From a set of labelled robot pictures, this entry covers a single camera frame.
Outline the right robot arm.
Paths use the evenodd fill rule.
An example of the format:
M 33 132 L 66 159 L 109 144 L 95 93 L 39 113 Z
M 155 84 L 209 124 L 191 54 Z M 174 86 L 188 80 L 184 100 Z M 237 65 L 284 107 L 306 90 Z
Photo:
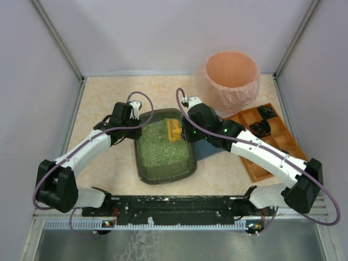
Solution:
M 221 121 L 215 111 L 198 98 L 183 103 L 188 108 L 184 117 L 183 138 L 189 142 L 206 140 L 212 146 L 241 156 L 260 166 L 279 180 L 280 184 L 256 187 L 249 201 L 258 209 L 284 207 L 308 214 L 320 191 L 322 164 L 292 157 L 253 135 L 243 125 Z

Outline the yellow litter scoop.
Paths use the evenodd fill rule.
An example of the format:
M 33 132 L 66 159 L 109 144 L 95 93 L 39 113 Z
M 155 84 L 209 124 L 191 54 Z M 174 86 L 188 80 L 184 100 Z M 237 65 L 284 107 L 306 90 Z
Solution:
M 166 119 L 169 141 L 174 143 L 181 139 L 182 128 L 178 119 Z

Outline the dark grey litter box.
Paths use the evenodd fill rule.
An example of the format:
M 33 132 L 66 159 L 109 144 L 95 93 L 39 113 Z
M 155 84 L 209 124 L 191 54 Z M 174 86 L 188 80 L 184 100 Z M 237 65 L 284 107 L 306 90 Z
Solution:
M 158 109 L 149 124 L 142 127 L 134 142 L 139 179 L 150 185 L 176 182 L 190 177 L 197 169 L 193 145 L 180 139 L 170 142 L 166 120 L 181 121 L 178 109 Z

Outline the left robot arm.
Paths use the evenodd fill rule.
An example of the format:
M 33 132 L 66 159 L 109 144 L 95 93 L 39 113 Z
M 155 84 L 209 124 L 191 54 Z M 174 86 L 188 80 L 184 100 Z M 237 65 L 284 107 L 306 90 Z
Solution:
M 78 188 L 77 176 L 103 151 L 123 138 L 140 137 L 140 101 L 117 102 L 111 115 L 93 127 L 90 134 L 63 156 L 40 163 L 34 202 L 40 209 L 67 213 L 73 208 L 100 208 L 107 192 L 97 188 Z

